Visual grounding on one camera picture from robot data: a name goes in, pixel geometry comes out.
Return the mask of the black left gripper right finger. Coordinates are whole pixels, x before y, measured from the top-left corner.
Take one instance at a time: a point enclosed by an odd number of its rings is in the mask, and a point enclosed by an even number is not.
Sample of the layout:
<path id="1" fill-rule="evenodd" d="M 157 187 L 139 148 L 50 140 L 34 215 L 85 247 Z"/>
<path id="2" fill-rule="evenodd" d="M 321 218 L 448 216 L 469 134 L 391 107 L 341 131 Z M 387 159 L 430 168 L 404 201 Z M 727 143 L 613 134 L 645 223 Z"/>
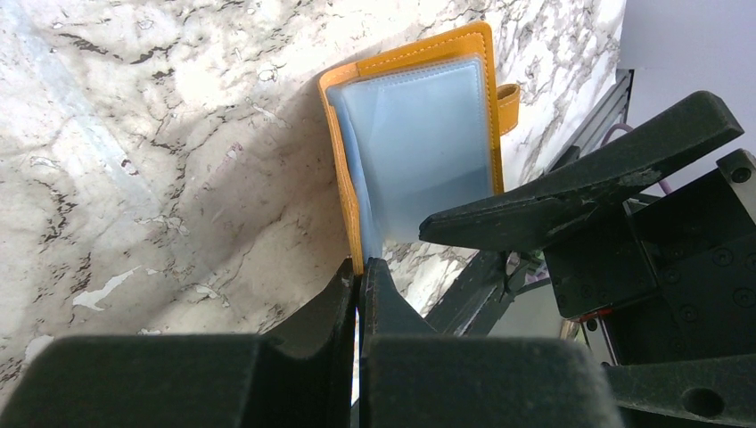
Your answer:
<path id="1" fill-rule="evenodd" d="M 604 370 L 579 343 L 435 332 L 383 259 L 360 293 L 362 427 L 620 427 Z"/>

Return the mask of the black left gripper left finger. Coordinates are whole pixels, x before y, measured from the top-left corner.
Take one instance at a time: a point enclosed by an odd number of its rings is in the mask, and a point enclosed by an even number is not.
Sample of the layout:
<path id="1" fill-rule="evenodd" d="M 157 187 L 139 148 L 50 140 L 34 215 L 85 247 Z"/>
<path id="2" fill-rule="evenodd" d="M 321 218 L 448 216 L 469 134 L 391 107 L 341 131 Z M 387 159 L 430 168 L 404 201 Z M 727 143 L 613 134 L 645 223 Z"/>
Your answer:
<path id="1" fill-rule="evenodd" d="M 88 335 L 52 342 L 1 414 L 4 427 L 346 427 L 356 276 L 267 333 Z"/>

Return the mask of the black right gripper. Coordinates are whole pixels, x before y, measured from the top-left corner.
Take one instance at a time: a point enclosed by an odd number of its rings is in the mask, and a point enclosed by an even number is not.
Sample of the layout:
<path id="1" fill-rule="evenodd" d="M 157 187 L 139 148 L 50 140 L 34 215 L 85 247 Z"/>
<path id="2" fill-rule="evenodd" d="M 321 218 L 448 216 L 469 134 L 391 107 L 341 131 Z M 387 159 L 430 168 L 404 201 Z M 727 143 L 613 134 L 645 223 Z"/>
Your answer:
<path id="1" fill-rule="evenodd" d="M 753 427 L 754 156 L 735 150 L 650 204 L 624 202 L 743 133 L 720 97 L 696 91 L 543 177 L 431 214 L 419 237 L 533 251 L 571 235 L 545 251 L 557 307 L 597 322 L 631 425 Z"/>

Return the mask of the yellow leather card holder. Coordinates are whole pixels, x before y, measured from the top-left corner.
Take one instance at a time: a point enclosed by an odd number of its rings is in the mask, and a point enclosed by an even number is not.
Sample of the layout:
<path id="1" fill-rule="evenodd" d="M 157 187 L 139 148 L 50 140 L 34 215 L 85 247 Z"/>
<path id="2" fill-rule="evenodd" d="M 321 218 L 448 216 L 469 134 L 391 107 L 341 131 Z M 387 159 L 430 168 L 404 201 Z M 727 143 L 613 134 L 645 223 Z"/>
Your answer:
<path id="1" fill-rule="evenodd" d="M 357 274 L 431 214 L 504 191 L 500 139 L 521 89 L 497 83 L 488 23 L 330 69 L 318 90 Z"/>

